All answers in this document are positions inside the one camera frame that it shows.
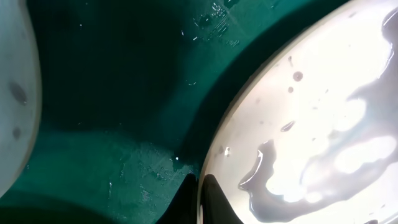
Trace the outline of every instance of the white curved surface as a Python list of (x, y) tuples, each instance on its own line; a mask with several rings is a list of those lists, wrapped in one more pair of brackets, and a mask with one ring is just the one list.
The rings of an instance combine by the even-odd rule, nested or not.
[[(378, 80), (389, 64), (392, 45), (383, 37), (381, 27), (397, 6), (396, 0), (351, 1), (276, 56), (251, 81), (223, 120), (206, 157), (200, 188), (204, 176), (213, 174), (238, 217), (244, 223), (262, 223), (249, 209), (249, 194), (238, 189), (238, 184), (253, 168), (259, 145), (273, 139), (277, 150), (275, 173), (264, 188), (283, 195), (286, 202), (322, 200), (322, 195), (301, 192), (300, 174), (310, 157), (322, 154), (330, 145), (333, 132), (350, 130), (363, 119), (367, 102), (347, 98)], [(299, 82), (292, 77), (297, 71), (303, 73)], [(291, 121), (295, 121), (292, 128), (281, 132), (281, 127)], [(362, 162), (354, 157), (361, 162), (357, 168), (343, 166), (341, 170), (354, 172), (365, 162), (388, 157), (398, 139), (386, 135), (380, 138), (382, 141), (370, 140), (370, 144), (386, 148), (384, 152), (371, 152)], [(322, 181), (322, 171), (310, 170), (309, 182)], [(375, 219), (390, 223), (398, 211), (396, 189), (398, 163), (392, 163), (377, 181), (349, 200), (288, 223), (361, 224)]]
[(39, 56), (25, 1), (0, 1), (0, 197), (23, 170), (39, 127)]

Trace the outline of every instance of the white object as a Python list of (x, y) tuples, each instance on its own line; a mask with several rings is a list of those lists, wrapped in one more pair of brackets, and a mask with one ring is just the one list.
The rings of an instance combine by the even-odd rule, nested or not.
[[(285, 201), (276, 204), (284, 204), (280, 207), (287, 210), (295, 203), (310, 208), (346, 195), (287, 223), (391, 223), (396, 219), (398, 75), (391, 74), (398, 74), (397, 7), (397, 0), (351, 1), (271, 60), (222, 120), (199, 188), (204, 176), (213, 174), (242, 222), (286, 223), (259, 219), (253, 212), (258, 194), (238, 188), (254, 170), (244, 184), (252, 181), (260, 167), (254, 169), (256, 159), (267, 156), (259, 146), (272, 139), (274, 173), (259, 188), (283, 196), (278, 200)], [(229, 153), (219, 154), (221, 147), (228, 147)], [(310, 163), (313, 158), (319, 162)], [(375, 178), (368, 183), (368, 177)], [(347, 193), (351, 188), (357, 188), (355, 194)]]
[(41, 112), (39, 56), (24, 0), (0, 1), (0, 197), (24, 169)]

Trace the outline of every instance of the green water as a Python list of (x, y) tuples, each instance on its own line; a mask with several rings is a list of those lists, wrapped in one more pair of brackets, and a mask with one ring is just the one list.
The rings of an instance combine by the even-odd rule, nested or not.
[(249, 76), (344, 2), (28, 0), (42, 124), (3, 219), (154, 223)]

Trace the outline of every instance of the black object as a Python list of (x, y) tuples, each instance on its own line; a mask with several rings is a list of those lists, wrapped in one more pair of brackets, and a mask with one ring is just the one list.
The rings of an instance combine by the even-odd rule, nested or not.
[[(188, 174), (175, 194), (158, 224), (196, 224), (197, 222), (198, 181)], [(209, 174), (203, 181), (201, 191), (203, 224), (242, 224), (225, 197), (216, 178)]]

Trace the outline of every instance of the curved edge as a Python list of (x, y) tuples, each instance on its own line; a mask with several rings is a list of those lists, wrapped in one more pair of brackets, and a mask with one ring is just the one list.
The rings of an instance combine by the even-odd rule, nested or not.
[[(39, 51), (37, 49), (36, 38), (34, 35), (32, 23), (30, 21), (29, 12), (27, 10), (26, 0), (18, 0), (17, 6), (19, 7), (20, 14), (22, 16), (22, 22), (25, 24), (25, 28), (28, 33), (27, 40), (30, 42), (30, 44), (29, 44), (30, 49), (31, 49), (30, 52), (32, 53), (32, 59), (35, 64), (35, 68), (34, 68), (35, 72), (34, 73), (36, 76), (37, 105), (36, 105), (36, 112), (35, 112), (35, 118), (34, 118), (33, 133), (32, 133), (32, 136), (30, 137), (30, 141), (28, 144), (28, 150), (25, 154), (24, 159), (21, 162), (21, 166), (15, 173), (14, 179), (9, 184), (9, 187), (7, 188), (7, 190), (9, 190), (11, 188), (11, 186), (14, 184), (14, 182), (20, 176), (21, 172), (24, 170), (24, 167), (29, 160), (30, 155), (32, 154), (33, 147), (36, 142), (37, 134), (39, 132), (40, 117), (41, 117), (41, 112), (42, 112), (42, 81), (41, 81), (41, 72), (40, 72)], [(0, 198), (4, 195), (4, 193), (6, 193), (6, 192), (0, 192)]]
[(206, 173), (206, 168), (209, 164), (209, 161), (211, 159), (211, 154), (214, 146), (214, 140), (220, 135), (220, 132), (225, 129), (226, 127), (226, 122), (229, 119), (231, 119), (232, 115), (234, 115), (235, 111), (239, 108), (243, 100), (247, 97), (249, 92), (254, 88), (254, 86), (263, 78), (263, 76), (280, 60), (282, 59), (289, 51), (291, 51), (296, 45), (298, 45), (301, 41), (303, 41), (306, 37), (308, 37), (312, 32), (317, 30), (320, 26), (326, 24), (328, 21), (330, 21), (332, 18), (334, 18), (336, 15), (341, 14), (344, 11), (349, 10), (352, 8), (354, 5), (356, 5), (359, 2), (365, 2), (368, 0), (351, 0), (342, 6), (338, 7), (337, 9), (331, 11), (329, 14), (327, 14), (325, 17), (320, 19), (318, 22), (316, 22), (314, 25), (309, 27), (307, 30), (305, 30), (302, 34), (298, 35), (295, 40), (291, 41), (291, 43), (283, 45), (280, 49), (276, 51), (274, 54), (271, 55), (263, 64), (260, 65), (260, 67), (249, 77), (247, 82), (243, 85), (243, 87), (239, 90), (238, 94), (234, 97), (234, 99), (231, 101), (229, 104), (229, 107), (224, 113), (224, 116), (220, 120), (220, 123), (217, 127), (216, 134), (213, 137), (213, 142), (210, 145), (210, 148), (206, 154), (205, 161), (203, 162), (203, 166), (200, 172), (200, 177), (199, 177), (199, 184), (198, 184), (198, 202), (197, 202), (197, 223), (200, 224), (202, 223), (201, 220), (201, 206), (200, 206), (200, 199), (201, 199), (201, 189), (203, 186), (203, 181), (205, 178), (205, 173)]

